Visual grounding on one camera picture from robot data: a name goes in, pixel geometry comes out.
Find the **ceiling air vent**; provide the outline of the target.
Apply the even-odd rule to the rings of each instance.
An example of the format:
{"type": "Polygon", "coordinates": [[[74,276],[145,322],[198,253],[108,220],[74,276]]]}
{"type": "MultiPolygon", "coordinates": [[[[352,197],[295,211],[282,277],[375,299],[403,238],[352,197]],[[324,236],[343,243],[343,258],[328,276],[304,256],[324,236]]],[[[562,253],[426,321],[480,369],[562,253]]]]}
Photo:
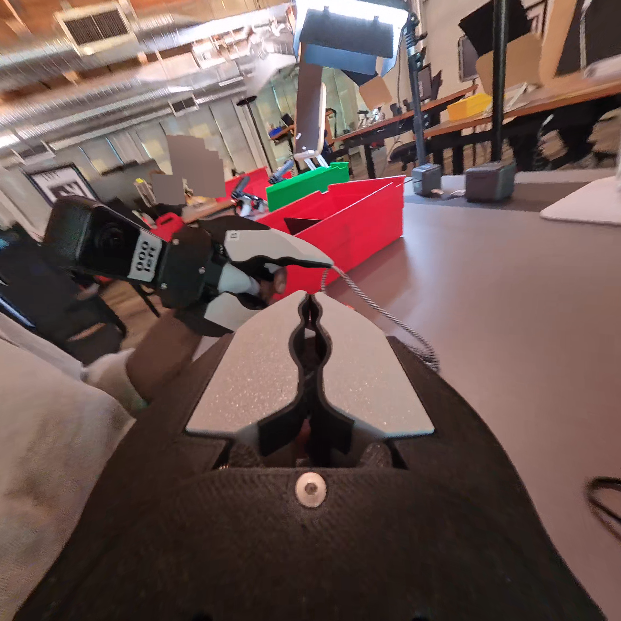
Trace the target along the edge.
{"type": "Polygon", "coordinates": [[[105,1],[54,12],[53,17],[78,55],[93,56],[137,43],[136,14],[127,1],[105,1]]]}

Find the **clear white tablet stand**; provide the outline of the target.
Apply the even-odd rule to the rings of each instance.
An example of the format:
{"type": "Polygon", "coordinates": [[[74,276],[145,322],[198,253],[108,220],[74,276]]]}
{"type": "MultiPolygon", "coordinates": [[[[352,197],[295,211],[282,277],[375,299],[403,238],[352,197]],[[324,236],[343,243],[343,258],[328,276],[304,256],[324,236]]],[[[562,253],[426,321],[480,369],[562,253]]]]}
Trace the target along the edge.
{"type": "Polygon", "coordinates": [[[326,147],[325,135],[321,136],[318,141],[311,142],[310,147],[302,145],[303,135],[296,133],[293,140],[293,159],[296,163],[305,162],[307,168],[315,170],[317,168],[329,168],[329,163],[324,157],[324,148],[326,147]]]}

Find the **small grey box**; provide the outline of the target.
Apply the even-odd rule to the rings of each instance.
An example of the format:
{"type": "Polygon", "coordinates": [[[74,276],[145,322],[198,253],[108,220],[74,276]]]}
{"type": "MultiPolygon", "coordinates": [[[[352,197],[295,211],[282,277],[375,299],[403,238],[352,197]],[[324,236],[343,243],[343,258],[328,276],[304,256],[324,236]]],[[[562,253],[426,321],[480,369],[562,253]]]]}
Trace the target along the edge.
{"type": "Polygon", "coordinates": [[[426,163],[413,168],[411,173],[414,194],[429,198],[441,194],[442,168],[440,165],[426,163]]]}

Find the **black office chair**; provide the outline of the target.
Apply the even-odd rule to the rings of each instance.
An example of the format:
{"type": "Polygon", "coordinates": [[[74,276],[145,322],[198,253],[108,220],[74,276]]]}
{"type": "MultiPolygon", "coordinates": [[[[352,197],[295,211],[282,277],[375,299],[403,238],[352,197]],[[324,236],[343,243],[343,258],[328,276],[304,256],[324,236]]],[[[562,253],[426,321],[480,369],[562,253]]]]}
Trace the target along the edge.
{"type": "Polygon", "coordinates": [[[98,288],[48,263],[19,224],[1,229],[1,314],[86,365],[119,352],[127,335],[98,288]]]}

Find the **person's left hand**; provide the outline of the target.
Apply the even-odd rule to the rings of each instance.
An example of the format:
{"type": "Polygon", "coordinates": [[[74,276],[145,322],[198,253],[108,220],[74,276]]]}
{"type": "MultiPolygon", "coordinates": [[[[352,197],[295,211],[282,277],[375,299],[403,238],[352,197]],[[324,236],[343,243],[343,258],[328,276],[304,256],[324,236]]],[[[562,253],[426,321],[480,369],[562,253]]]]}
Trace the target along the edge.
{"type": "Polygon", "coordinates": [[[203,337],[166,310],[129,355],[125,368],[136,393],[146,402],[170,384],[217,342],[203,337]]]}

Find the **large red plastic bin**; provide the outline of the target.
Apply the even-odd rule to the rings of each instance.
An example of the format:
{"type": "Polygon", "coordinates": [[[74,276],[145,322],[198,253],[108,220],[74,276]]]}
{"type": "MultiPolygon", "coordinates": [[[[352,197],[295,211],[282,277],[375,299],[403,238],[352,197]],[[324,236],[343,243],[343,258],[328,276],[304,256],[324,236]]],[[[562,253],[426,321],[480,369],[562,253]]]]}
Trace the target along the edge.
{"type": "Polygon", "coordinates": [[[260,221],[314,245],[347,273],[402,236],[406,183],[400,175],[333,184],[260,221]]]}

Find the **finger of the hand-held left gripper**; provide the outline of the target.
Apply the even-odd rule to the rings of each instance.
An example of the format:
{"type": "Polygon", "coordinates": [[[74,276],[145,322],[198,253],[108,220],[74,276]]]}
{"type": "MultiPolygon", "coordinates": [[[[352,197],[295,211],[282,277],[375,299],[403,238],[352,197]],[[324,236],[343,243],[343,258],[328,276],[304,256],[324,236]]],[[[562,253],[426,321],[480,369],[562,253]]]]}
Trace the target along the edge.
{"type": "Polygon", "coordinates": [[[288,268],[281,266],[267,256],[252,256],[234,261],[219,260],[221,274],[219,292],[235,295],[275,296],[285,291],[288,282],[288,268]]]}
{"type": "Polygon", "coordinates": [[[276,229],[229,230],[224,248],[230,262],[239,269],[267,265],[331,268],[334,261],[322,250],[298,237],[276,229]]]}

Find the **green plastic bin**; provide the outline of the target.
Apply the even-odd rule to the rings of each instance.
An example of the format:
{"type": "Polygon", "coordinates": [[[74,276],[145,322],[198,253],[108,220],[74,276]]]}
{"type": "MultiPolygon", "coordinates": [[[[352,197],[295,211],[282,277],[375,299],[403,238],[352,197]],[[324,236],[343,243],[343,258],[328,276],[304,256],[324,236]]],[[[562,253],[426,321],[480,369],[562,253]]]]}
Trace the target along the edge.
{"type": "Polygon", "coordinates": [[[319,167],[266,188],[268,210],[274,212],[317,191],[326,192],[330,185],[349,182],[348,162],[334,161],[328,168],[319,167]]]}

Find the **black light stand pole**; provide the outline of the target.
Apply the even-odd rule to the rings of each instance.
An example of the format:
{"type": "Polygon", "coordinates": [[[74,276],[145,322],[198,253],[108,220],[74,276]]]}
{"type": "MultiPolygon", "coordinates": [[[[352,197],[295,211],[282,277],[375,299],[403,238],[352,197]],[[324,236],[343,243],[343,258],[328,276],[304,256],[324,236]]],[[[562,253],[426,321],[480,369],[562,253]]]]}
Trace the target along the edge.
{"type": "Polygon", "coordinates": [[[408,18],[403,29],[403,36],[408,56],[410,90],[412,91],[412,126],[417,154],[416,168],[424,167],[427,164],[424,118],[421,109],[421,89],[419,84],[419,72],[423,67],[423,52],[418,49],[418,45],[426,37],[426,33],[418,34],[417,27],[419,26],[420,20],[418,15],[412,9],[409,9],[408,18]]]}

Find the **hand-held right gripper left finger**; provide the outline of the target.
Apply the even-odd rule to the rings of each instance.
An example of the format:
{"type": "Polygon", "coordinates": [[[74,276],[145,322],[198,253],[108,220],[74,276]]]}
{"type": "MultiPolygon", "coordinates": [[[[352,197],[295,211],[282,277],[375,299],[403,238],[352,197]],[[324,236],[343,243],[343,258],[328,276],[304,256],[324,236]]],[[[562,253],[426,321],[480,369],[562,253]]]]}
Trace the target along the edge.
{"type": "Polygon", "coordinates": [[[232,336],[186,424],[186,433],[252,446],[268,456],[288,445],[306,416],[300,359],[311,297],[297,291],[232,336]]]}

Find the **yellow plastic bin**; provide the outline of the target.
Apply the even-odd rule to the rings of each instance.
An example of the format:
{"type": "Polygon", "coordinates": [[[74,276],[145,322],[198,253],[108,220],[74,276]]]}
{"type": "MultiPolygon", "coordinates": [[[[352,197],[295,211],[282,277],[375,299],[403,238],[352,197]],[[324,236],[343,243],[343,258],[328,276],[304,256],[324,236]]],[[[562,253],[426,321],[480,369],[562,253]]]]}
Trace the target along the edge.
{"type": "Polygon", "coordinates": [[[456,122],[489,112],[493,105],[493,98],[484,92],[463,97],[459,101],[447,106],[448,120],[456,122]]]}

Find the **white base mat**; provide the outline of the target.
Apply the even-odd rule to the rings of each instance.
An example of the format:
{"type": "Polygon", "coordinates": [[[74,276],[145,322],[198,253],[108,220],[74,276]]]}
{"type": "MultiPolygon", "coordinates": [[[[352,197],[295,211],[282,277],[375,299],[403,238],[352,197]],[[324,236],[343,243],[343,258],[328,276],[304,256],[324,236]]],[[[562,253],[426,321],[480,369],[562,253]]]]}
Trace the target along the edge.
{"type": "Polygon", "coordinates": [[[592,181],[547,206],[539,216],[547,221],[620,227],[620,182],[615,176],[592,181]]]}

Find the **studio light panel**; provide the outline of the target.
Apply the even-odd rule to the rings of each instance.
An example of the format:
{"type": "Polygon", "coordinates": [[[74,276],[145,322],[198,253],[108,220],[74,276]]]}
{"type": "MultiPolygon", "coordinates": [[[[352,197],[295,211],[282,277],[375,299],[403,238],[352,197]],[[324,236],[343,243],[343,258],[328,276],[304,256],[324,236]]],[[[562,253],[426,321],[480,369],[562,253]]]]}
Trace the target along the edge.
{"type": "Polygon", "coordinates": [[[371,79],[397,62],[410,17],[407,1],[295,1],[300,63],[371,79]]]}

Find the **wooden top desk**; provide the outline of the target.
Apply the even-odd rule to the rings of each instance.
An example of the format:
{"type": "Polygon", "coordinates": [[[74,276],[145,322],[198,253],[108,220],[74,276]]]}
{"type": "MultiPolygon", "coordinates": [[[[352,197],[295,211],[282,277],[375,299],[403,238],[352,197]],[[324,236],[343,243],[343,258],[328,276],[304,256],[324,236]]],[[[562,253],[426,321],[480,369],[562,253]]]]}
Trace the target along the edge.
{"type": "MultiPolygon", "coordinates": [[[[421,107],[423,129],[428,130],[440,123],[440,116],[449,105],[461,101],[463,98],[476,94],[477,82],[451,95],[440,97],[425,103],[421,107]]],[[[343,150],[350,154],[355,148],[362,147],[366,172],[369,179],[376,178],[376,169],[372,156],[372,146],[388,138],[398,138],[402,134],[413,131],[414,112],[408,111],[389,119],[374,122],[371,125],[355,130],[337,138],[342,143],[343,150]]]]}
{"type": "Polygon", "coordinates": [[[496,128],[490,110],[459,120],[447,120],[424,132],[430,151],[450,149],[453,172],[464,171],[463,148],[468,145],[491,144],[491,161],[496,157],[495,144],[505,142],[513,152],[519,172],[538,168],[539,141],[553,130],[578,131],[578,138],[587,142],[595,123],[613,104],[620,104],[620,72],[608,76],[585,77],[576,73],[555,78],[546,87],[521,94],[515,106],[504,112],[496,128]]]}

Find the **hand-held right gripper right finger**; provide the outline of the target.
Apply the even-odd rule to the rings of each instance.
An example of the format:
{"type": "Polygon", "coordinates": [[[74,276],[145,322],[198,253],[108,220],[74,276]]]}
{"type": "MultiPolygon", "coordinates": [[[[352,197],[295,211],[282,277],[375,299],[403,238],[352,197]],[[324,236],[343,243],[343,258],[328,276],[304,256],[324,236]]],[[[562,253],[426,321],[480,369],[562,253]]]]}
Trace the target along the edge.
{"type": "Polygon", "coordinates": [[[361,456],[372,443],[428,436],[435,428],[382,330],[318,292],[312,296],[319,364],[313,434],[330,456],[361,456]]]}

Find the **tablet with tan rim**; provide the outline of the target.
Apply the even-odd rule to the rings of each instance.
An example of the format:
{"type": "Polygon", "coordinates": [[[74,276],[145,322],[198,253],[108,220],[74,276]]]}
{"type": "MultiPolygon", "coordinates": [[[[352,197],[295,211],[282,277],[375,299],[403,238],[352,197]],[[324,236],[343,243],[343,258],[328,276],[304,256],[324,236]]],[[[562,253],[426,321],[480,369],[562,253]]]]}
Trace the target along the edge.
{"type": "Polygon", "coordinates": [[[620,1],[549,1],[539,76],[544,85],[620,54],[620,1]]]}
{"type": "Polygon", "coordinates": [[[298,94],[294,137],[303,135],[302,145],[310,147],[325,135],[325,106],[327,91],[322,82],[322,67],[299,61],[298,94]]]}

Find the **person's light clothing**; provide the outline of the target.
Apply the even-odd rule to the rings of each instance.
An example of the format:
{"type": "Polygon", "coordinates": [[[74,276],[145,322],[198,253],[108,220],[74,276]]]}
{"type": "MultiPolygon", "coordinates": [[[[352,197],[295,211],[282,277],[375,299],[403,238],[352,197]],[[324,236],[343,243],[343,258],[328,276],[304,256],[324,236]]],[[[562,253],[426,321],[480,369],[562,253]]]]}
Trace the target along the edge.
{"type": "Polygon", "coordinates": [[[66,546],[135,419],[82,381],[84,365],[1,315],[1,619],[66,546]]]}

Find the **small red plastic bin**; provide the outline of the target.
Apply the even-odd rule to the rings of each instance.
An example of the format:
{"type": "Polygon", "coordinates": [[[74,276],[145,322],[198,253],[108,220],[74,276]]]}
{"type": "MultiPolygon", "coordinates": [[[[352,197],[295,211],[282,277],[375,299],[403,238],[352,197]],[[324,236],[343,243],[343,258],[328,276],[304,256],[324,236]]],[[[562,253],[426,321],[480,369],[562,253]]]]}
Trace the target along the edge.
{"type": "Polygon", "coordinates": [[[168,244],[185,226],[185,224],[186,223],[180,215],[173,212],[167,212],[155,221],[155,226],[151,229],[151,233],[168,244]]]}

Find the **cardboard box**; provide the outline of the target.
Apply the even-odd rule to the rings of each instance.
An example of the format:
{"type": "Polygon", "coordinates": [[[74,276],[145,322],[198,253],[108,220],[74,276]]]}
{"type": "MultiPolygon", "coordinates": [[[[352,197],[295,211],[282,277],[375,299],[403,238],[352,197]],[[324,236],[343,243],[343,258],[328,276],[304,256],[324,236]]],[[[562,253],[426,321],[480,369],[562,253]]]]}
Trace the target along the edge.
{"type": "MultiPolygon", "coordinates": [[[[543,86],[539,71],[541,61],[541,37],[529,32],[507,44],[505,90],[527,83],[534,87],[543,86]]],[[[483,91],[493,95],[493,52],[479,57],[476,69],[483,91]]]]}

